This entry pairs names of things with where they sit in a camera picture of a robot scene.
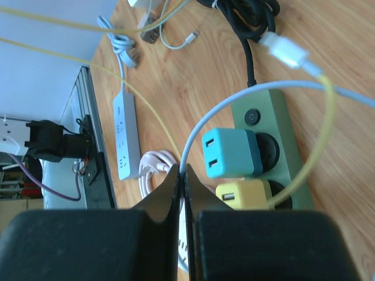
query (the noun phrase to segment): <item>blue charger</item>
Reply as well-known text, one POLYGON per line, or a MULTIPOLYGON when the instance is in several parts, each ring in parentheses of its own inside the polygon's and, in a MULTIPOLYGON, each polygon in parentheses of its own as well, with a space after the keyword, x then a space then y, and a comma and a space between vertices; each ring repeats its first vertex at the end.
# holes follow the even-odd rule
POLYGON ((215 128, 202 137, 207 175, 215 177, 257 176, 263 165, 255 132, 215 128))

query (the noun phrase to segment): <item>wooden surface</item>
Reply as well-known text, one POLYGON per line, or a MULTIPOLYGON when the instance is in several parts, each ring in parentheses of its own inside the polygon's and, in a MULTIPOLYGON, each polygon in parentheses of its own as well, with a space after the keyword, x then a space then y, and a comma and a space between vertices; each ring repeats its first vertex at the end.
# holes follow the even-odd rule
MULTIPOLYGON (((374 50, 375 3, 373 0, 280 0, 277 30, 311 51, 332 81, 375 98, 374 50)), ((112 17, 117 27, 133 28, 142 15, 120 0, 112 17)), ((141 62, 127 71, 127 80, 147 98, 165 121, 182 151, 199 119, 223 98, 246 87, 246 61, 238 38, 220 12, 191 1, 165 25, 170 44, 181 44, 199 27, 199 37, 182 50, 169 50, 158 40, 154 45, 134 36, 141 49, 141 62)), ((251 44, 258 83, 280 79, 309 79, 292 71, 251 44)), ((108 39, 102 39, 93 62, 118 72, 108 39)), ((119 181, 116 165, 112 101, 120 82, 92 69, 101 126, 107 148, 117 203, 128 208, 140 199, 138 181, 119 181)), ((305 160, 319 133, 324 112, 322 92, 284 91, 305 160)), ((164 131, 150 110, 136 98, 141 152, 172 150, 164 131)), ((363 280, 375 271, 375 111, 339 98, 335 133, 308 183, 318 210, 329 214, 340 226, 363 280)), ((215 126, 232 127, 229 108, 214 117, 202 133, 215 126)), ((204 183, 220 180, 205 174, 200 138, 189 163, 204 183)), ((179 271, 180 280, 187 275, 179 271)))

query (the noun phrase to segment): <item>purple cable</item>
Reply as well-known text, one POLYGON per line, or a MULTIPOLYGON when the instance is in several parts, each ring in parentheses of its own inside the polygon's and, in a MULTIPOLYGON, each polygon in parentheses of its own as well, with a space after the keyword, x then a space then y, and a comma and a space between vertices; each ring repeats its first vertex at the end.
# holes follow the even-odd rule
POLYGON ((50 189, 48 186, 45 186, 43 183, 38 181, 36 179, 36 177, 34 177, 30 173, 30 171, 22 164, 21 160, 19 160, 18 157, 16 157, 13 154, 10 154, 10 153, 9 153, 9 156, 18 164, 18 166, 28 176, 28 178, 31 179, 31 181, 33 181, 40 188, 42 188, 42 189, 44 189, 44 190, 46 190, 46 191, 48 191, 48 192, 50 192, 50 193, 52 193, 56 196, 59 196, 63 199, 66 199, 66 200, 70 200, 70 201, 80 201, 81 200, 81 191, 80 191, 80 188, 79 188, 79 185, 78 185, 78 174, 76 174, 76 187, 77 187, 77 192, 78 192, 78 198, 73 198, 73 197, 66 196, 64 194, 58 193, 57 191, 54 191, 53 189, 50 189))

